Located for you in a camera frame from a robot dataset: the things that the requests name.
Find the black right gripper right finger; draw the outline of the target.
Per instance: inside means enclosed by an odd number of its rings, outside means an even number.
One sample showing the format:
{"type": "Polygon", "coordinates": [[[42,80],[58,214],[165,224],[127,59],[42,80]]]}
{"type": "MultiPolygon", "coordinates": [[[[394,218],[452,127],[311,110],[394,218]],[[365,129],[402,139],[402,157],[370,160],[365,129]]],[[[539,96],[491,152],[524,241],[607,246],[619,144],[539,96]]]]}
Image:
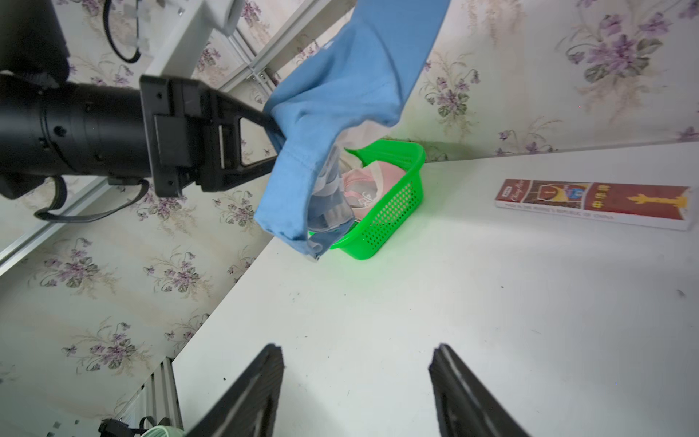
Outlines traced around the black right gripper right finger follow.
{"type": "Polygon", "coordinates": [[[429,374],[442,436],[529,436],[448,344],[434,350],[429,374]]]}

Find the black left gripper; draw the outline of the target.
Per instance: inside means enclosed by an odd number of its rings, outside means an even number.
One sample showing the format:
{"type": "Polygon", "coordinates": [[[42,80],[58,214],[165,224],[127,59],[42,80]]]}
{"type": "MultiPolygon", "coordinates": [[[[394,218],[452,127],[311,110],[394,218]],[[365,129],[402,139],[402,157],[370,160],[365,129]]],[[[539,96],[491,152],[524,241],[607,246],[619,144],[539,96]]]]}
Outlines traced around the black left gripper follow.
{"type": "Polygon", "coordinates": [[[240,120],[284,138],[271,115],[193,79],[142,76],[139,90],[151,178],[160,198],[179,198],[192,184],[224,192],[273,170],[276,157],[240,164],[240,120]]]}

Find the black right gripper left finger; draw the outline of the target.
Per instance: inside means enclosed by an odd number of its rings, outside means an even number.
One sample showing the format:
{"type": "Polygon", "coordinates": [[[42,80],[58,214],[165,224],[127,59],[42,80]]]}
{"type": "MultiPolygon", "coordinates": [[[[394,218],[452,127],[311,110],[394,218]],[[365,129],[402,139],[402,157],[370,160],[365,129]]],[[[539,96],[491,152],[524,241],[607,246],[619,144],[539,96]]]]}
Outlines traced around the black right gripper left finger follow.
{"type": "Polygon", "coordinates": [[[271,436],[284,375],[282,349],[266,345],[187,436],[271,436]]]}

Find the light blue baseball cap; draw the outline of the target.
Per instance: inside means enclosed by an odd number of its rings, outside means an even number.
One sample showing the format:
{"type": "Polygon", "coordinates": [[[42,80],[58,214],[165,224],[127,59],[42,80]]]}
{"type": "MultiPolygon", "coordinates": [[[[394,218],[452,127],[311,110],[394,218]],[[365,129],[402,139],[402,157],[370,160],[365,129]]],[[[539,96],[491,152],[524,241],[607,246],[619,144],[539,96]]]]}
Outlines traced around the light blue baseball cap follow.
{"type": "Polygon", "coordinates": [[[318,259],[351,228],[339,156],[386,135],[433,49],[447,1],[359,1],[349,22],[273,92],[278,156],[258,205],[260,227],[318,259]]]}

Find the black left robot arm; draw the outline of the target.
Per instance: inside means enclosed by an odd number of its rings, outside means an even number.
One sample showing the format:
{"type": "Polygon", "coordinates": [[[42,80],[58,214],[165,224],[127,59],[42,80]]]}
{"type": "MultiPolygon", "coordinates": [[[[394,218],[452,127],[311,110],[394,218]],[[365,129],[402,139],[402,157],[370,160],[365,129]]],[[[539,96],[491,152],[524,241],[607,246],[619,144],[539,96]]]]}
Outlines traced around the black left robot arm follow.
{"type": "Polygon", "coordinates": [[[68,176],[104,177],[141,195],[177,198],[189,185],[220,192],[265,176],[274,158],[243,158],[243,122],[278,133],[274,119],[194,80],[213,30],[240,17],[233,1],[178,6],[138,88],[69,81],[67,43],[48,1],[1,5],[1,193],[21,198],[55,185],[39,220],[63,223],[68,176]]]}

